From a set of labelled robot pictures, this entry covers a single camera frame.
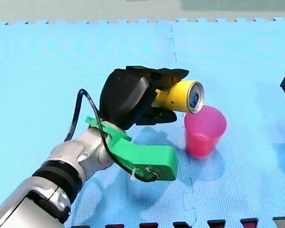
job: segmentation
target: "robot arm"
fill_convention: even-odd
[[[114,162],[141,181],[174,180],[178,166],[174,149],[135,145],[125,130],[133,124],[176,121],[172,110],[152,107],[152,104],[158,96],[157,90],[169,89],[187,74],[188,71],[181,69],[154,70],[141,66],[117,69],[108,77],[102,90],[100,111],[88,93],[80,90],[67,137],[2,203],[0,228],[63,228],[70,216],[71,205],[85,182]],[[196,100],[195,93],[193,102],[202,105],[200,88],[201,94]],[[88,117],[89,127],[72,140],[83,95],[96,118]],[[185,95],[184,100],[192,104],[190,95]]]
[[[94,128],[63,142],[2,204],[0,228],[62,228],[84,183],[112,164]]]

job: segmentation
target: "yellow can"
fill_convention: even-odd
[[[156,92],[153,107],[195,114],[204,104],[204,88],[198,81],[182,80],[168,90],[156,90]]]

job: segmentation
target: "cup rim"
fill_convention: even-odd
[[[220,137],[222,137],[222,135],[223,135],[223,134],[226,132],[226,130],[227,130],[227,126],[228,126],[227,119],[226,119],[226,117],[224,116],[224,114],[223,114],[219,109],[217,109],[216,107],[213,107],[213,106],[210,106],[210,105],[203,105],[203,107],[204,107],[204,106],[207,106],[207,107],[210,107],[210,108],[215,109],[215,110],[221,115],[221,117],[223,117],[223,120],[224,120],[224,128],[223,128],[223,130],[220,131],[219,136],[207,138],[208,140],[217,140],[217,139],[219,139]],[[194,134],[191,133],[191,131],[189,130],[189,128],[188,128],[187,125],[186,125],[186,119],[188,118],[189,115],[195,115],[195,114],[186,113],[186,115],[185,115],[185,117],[184,117],[184,125],[185,125],[185,129],[186,129],[187,133],[189,133],[190,135],[194,135]]]

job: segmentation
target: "zip tie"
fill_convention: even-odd
[[[135,178],[135,171],[136,171],[135,168],[132,169],[132,175],[131,175],[131,177],[130,177],[130,180],[132,180],[132,181],[136,180],[136,178]]]

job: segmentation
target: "pink plastic cup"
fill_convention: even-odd
[[[209,155],[227,128],[224,115],[207,105],[196,114],[187,113],[184,122],[186,150],[197,158]]]

